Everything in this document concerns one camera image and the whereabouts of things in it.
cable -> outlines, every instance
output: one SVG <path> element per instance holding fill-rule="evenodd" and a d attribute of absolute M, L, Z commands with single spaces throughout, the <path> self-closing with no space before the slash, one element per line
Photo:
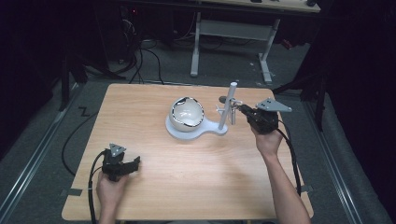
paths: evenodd
<path fill-rule="evenodd" d="M 67 137 L 66 141 L 64 142 L 64 146 L 62 147 L 62 163 L 64 164 L 64 168 L 70 173 L 70 175 L 72 176 L 76 176 L 76 174 L 69 168 L 69 166 L 66 164 L 66 161 L 64 159 L 64 151 L 66 149 L 67 143 L 70 141 L 70 139 L 72 138 L 72 136 L 78 131 L 79 128 L 81 128 L 82 125 L 84 125 L 88 120 L 90 120 L 91 118 L 95 117 L 97 114 L 99 113 L 99 111 L 93 113 L 92 115 L 90 115 L 87 119 L 85 119 L 82 123 L 80 123 L 77 128 L 70 133 L 70 135 Z"/>
<path fill-rule="evenodd" d="M 142 81 L 142 84 L 145 84 L 145 80 L 142 78 L 142 76 L 140 75 L 140 72 L 139 73 L 137 73 L 138 75 L 139 75 L 139 84 L 140 84 L 140 81 Z"/>
<path fill-rule="evenodd" d="M 145 50 L 145 51 L 148 51 L 148 52 L 152 53 L 152 54 L 157 58 L 157 62 L 158 62 L 158 79 L 161 81 L 161 83 L 162 83 L 163 85 L 165 85 L 165 84 L 163 83 L 163 78 L 161 77 L 161 63 L 160 63 L 160 58 L 157 56 L 157 54 L 155 54 L 153 51 L 151 51 L 151 50 L 149 50 L 149 49 L 142 49 L 142 50 Z"/>
<path fill-rule="evenodd" d="M 174 41 L 174 44 L 182 46 L 182 47 L 192 46 L 192 45 L 194 45 L 194 41 L 193 40 L 192 41 L 189 40 L 192 37 L 193 36 L 190 36 L 189 38 L 181 39 L 181 40 L 178 40 L 178 41 Z"/>
<path fill-rule="evenodd" d="M 95 208 L 93 206 L 93 196 L 92 196 L 92 177 L 93 177 L 93 174 L 97 170 L 96 169 L 94 171 L 93 169 L 95 168 L 96 162 L 103 155 L 105 155 L 105 151 L 101 151 L 101 153 L 99 153 L 99 155 L 97 155 L 97 157 L 95 158 L 95 160 L 94 160 L 94 162 L 92 164 L 91 172 L 90 172 L 90 179 L 88 181 L 88 204 L 90 205 L 91 222 L 92 222 L 92 224 L 96 224 Z"/>
<path fill-rule="evenodd" d="M 132 22 L 130 22 L 129 20 L 122 19 L 121 22 L 126 24 L 126 26 L 127 26 L 124 29 L 123 35 L 125 36 L 125 39 L 126 39 L 126 48 L 127 48 L 125 57 L 130 58 L 130 60 L 129 60 L 129 63 L 125 67 L 121 68 L 120 70 L 117 70 L 114 72 L 111 72 L 108 70 L 108 72 L 110 72 L 112 74 L 116 74 L 116 75 L 119 75 L 121 73 L 129 71 L 130 69 L 132 69 L 133 67 L 136 66 L 137 59 L 134 55 L 134 50 L 139 48 L 139 45 L 141 44 L 140 39 L 143 34 L 142 29 L 139 29 L 139 27 L 135 27 L 135 25 Z M 98 72 L 92 71 L 91 69 L 89 69 L 87 67 L 85 67 L 85 70 L 88 73 L 93 74 L 95 76 L 101 76 L 101 75 L 106 74 L 104 71 L 100 71 L 98 73 Z"/>
<path fill-rule="evenodd" d="M 103 75 L 103 73 L 98 73 L 98 72 L 92 71 L 92 70 L 89 69 L 87 66 L 84 66 L 84 70 L 85 70 L 87 73 L 89 73 L 89 74 L 91 74 L 91 75 L 94 75 L 94 76 L 96 76 L 96 77 L 99 77 L 99 76 L 102 76 L 102 75 Z"/>
<path fill-rule="evenodd" d="M 93 175 L 102 168 L 102 166 L 98 167 L 95 171 L 93 171 Z"/>
<path fill-rule="evenodd" d="M 188 36 L 188 35 L 189 35 L 189 33 L 191 32 L 191 30 L 192 30 L 192 26 L 194 25 L 196 14 L 197 14 L 197 13 L 194 12 L 194 14 L 193 14 L 193 16 L 192 16 L 191 25 L 190 25 L 190 28 L 189 28 L 189 30 L 187 31 L 187 33 L 184 34 L 181 38 L 174 39 L 174 41 L 184 40 L 184 39 L 188 39 L 188 38 L 191 38 L 191 37 L 195 36 L 195 35 L 190 35 L 190 36 Z"/>
<path fill-rule="evenodd" d="M 224 43 L 230 44 L 230 45 L 236 45 L 236 46 L 246 46 L 246 45 L 250 44 L 250 42 L 252 42 L 251 44 L 258 42 L 258 40 L 254 40 L 254 39 L 249 39 L 249 40 L 243 39 L 244 43 L 238 43 L 237 41 L 235 41 L 235 39 L 236 38 L 223 37 Z"/>
<path fill-rule="evenodd" d="M 214 48 L 207 48 L 207 47 L 205 47 L 203 44 L 201 44 L 200 43 L 200 47 L 202 48 L 202 49 L 219 49 L 222 45 L 223 45 L 223 43 L 224 43 L 224 39 L 223 38 L 221 38 L 221 37 L 212 37 L 212 39 L 217 39 L 217 38 L 219 38 L 219 43 L 218 43 L 218 45 L 217 46 L 215 46 Z M 203 40 L 205 40 L 208 44 L 212 44 L 213 42 L 215 42 L 215 41 L 211 41 L 211 38 L 209 38 L 208 36 L 206 37 L 206 38 L 202 38 Z"/>
<path fill-rule="evenodd" d="M 285 124 L 282 120 L 279 120 L 279 122 L 281 122 L 281 123 L 283 124 L 283 126 L 285 127 L 285 129 L 286 129 L 286 134 L 287 134 L 288 137 L 289 137 L 289 141 L 291 141 L 291 134 L 290 134 L 290 129 L 289 129 L 289 127 L 286 126 L 286 124 Z"/>
<path fill-rule="evenodd" d="M 282 136 L 285 138 L 286 143 L 289 146 L 290 149 L 290 155 L 291 155 L 291 164 L 293 166 L 293 172 L 294 172 L 294 177 L 296 179 L 296 185 L 297 185 L 297 193 L 299 196 L 301 196 L 301 180 L 300 180 L 300 175 L 298 173 L 298 169 L 297 169 L 297 160 L 296 160 L 296 154 L 294 152 L 294 147 L 291 144 L 291 141 L 289 140 L 289 138 L 282 132 L 280 131 L 278 128 L 276 129 L 280 134 L 282 134 Z"/>
<path fill-rule="evenodd" d="M 142 49 L 139 48 L 139 52 L 140 52 L 140 64 L 139 67 L 136 68 L 136 72 L 134 72 L 134 75 L 132 76 L 131 80 L 129 81 L 129 84 L 132 83 L 132 81 L 134 81 L 134 78 L 136 77 L 136 75 L 139 73 L 140 69 L 142 68 L 142 64 L 143 64 L 143 53 L 142 53 Z"/>

hand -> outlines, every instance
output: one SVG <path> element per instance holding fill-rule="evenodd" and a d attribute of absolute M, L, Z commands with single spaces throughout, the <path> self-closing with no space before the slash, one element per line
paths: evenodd
<path fill-rule="evenodd" d="M 123 175 L 119 182 L 108 179 L 108 175 L 99 173 L 96 193 L 101 207 L 100 223 L 114 223 L 117 207 L 120 204 L 129 176 Z"/>
<path fill-rule="evenodd" d="M 267 134 L 259 134 L 254 128 L 250 127 L 256 137 L 256 147 L 264 157 L 269 159 L 277 157 L 277 150 L 282 141 L 282 134 L 278 131 L 272 131 Z"/>

finger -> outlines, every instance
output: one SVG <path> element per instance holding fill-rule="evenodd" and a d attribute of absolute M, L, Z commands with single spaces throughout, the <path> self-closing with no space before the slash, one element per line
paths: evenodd
<path fill-rule="evenodd" d="M 119 182 L 121 182 L 121 184 L 125 184 L 128 181 L 128 179 L 129 179 L 129 175 L 122 175 L 120 177 Z"/>
<path fill-rule="evenodd" d="M 250 130 L 255 134 L 255 135 L 257 135 L 258 133 L 257 133 L 257 131 L 256 131 L 256 129 L 254 129 L 253 127 L 251 127 L 250 126 Z"/>
<path fill-rule="evenodd" d="M 102 178 L 103 178 L 103 172 L 100 171 L 100 172 L 99 172 L 99 175 L 98 175 L 98 179 L 101 180 Z"/>

dark background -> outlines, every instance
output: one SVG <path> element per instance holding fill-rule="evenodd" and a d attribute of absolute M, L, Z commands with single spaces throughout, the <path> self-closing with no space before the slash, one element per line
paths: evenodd
<path fill-rule="evenodd" d="M 326 80 L 326 91 L 346 137 L 395 221 L 395 116 L 391 114 L 396 83 L 395 1 L 321 2 L 322 15 L 348 20 L 317 23 L 285 19 L 276 42 L 286 39 L 294 46 L 311 44 L 295 80 L 314 78 L 294 88 L 309 90 L 309 98 L 315 100 L 318 80 Z M 108 60 L 129 60 L 125 40 L 120 37 L 122 26 L 117 22 L 119 6 L 101 4 L 0 3 L 1 158 L 29 119 L 52 97 L 51 88 L 61 76 L 66 52 L 71 50 L 103 68 L 108 68 Z M 190 20 L 183 19 L 190 18 L 191 12 L 146 8 L 139 13 L 145 17 L 145 34 L 168 44 L 177 37 L 174 30 L 183 33 L 190 25 L 183 22 Z"/>

wooden table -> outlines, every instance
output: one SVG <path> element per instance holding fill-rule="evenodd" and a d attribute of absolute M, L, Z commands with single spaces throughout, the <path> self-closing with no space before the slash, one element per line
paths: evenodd
<path fill-rule="evenodd" d="M 228 88 L 110 85 L 63 210 L 67 220 L 90 220 L 87 183 L 94 158 L 115 143 L 127 147 L 124 161 L 141 157 L 131 174 L 117 214 L 123 220 L 266 219 L 276 217 L 271 187 L 254 135 L 240 112 L 224 136 L 207 133 L 193 141 L 173 138 L 165 128 L 171 104 L 179 97 L 197 99 L 211 120 Z M 273 97 L 269 90 L 237 88 L 234 98 L 254 106 Z M 295 184 L 290 151 L 282 141 L 279 159 Z M 96 186 L 97 175 L 93 179 Z M 93 191 L 96 215 L 100 204 Z M 310 216 L 311 203 L 302 198 Z"/>
<path fill-rule="evenodd" d="M 237 5 L 242 7 L 265 7 L 278 10 L 290 10 L 299 12 L 320 12 L 320 7 L 318 4 L 313 7 L 309 7 L 306 4 L 306 0 L 279 0 L 270 1 L 262 0 L 260 3 L 253 3 L 250 0 L 201 0 L 207 3 L 217 3 L 226 5 Z"/>

